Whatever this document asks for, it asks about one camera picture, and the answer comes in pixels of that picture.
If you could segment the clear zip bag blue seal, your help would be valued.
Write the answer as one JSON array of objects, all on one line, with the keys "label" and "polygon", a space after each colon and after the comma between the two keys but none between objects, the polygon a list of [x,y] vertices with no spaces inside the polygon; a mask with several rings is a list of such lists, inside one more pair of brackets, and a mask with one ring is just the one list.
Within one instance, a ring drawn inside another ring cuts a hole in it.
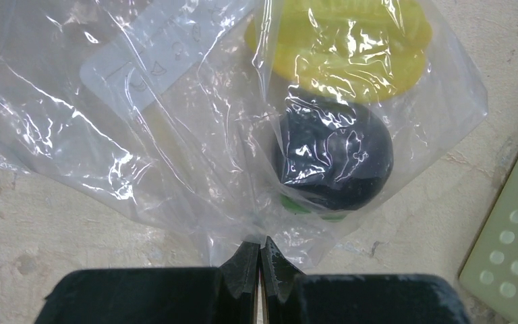
[{"label": "clear zip bag blue seal", "polygon": [[[284,1],[0,1],[0,167],[70,186],[127,218],[187,234],[222,263],[275,241],[311,266],[488,114],[471,57],[432,1],[426,67],[377,103],[313,94],[272,69]],[[367,107],[394,166],[356,211],[280,183],[285,99]]]}]

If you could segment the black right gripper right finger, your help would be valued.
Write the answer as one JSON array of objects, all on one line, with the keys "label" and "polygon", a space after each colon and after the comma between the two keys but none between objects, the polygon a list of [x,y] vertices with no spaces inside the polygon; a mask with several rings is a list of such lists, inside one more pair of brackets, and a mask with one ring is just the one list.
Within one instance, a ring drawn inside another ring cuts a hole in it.
[{"label": "black right gripper right finger", "polygon": [[428,274],[306,275],[271,238],[260,250],[268,323],[470,323],[457,292]]}]

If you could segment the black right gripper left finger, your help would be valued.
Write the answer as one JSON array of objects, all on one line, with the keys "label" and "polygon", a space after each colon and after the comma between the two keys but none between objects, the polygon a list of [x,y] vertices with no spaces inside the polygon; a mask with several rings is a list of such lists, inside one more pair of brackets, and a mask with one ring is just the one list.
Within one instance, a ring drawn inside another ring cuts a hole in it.
[{"label": "black right gripper left finger", "polygon": [[258,244],[220,267],[87,269],[66,275],[37,323],[254,323]]}]

